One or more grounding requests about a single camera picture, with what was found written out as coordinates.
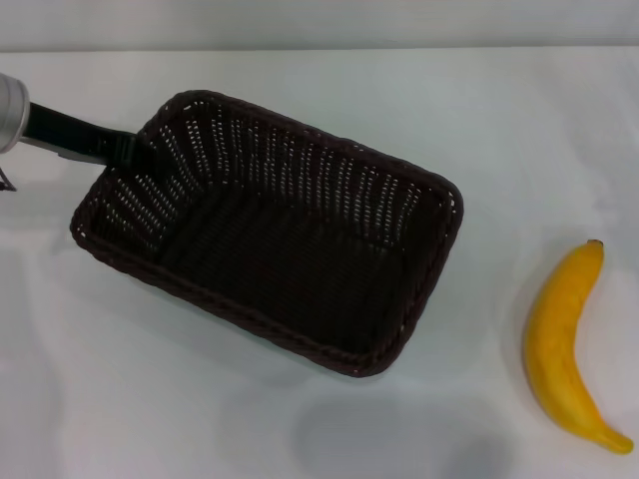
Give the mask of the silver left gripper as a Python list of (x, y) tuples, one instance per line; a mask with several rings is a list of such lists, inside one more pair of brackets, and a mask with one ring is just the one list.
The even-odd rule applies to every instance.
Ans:
[(25, 84), (2, 74), (0, 152), (7, 153), (20, 140), (74, 162), (110, 168), (152, 168), (155, 164), (154, 150), (138, 135), (99, 127), (30, 104)]

